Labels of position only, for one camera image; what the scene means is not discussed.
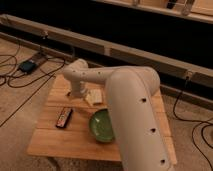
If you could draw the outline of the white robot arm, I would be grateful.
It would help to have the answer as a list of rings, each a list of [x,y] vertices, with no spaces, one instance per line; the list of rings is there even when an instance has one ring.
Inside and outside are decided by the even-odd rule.
[[[125,171],[175,171],[151,97],[160,78],[151,67],[90,68],[78,59],[63,70],[72,94],[85,94],[87,82],[103,84],[107,108]]]

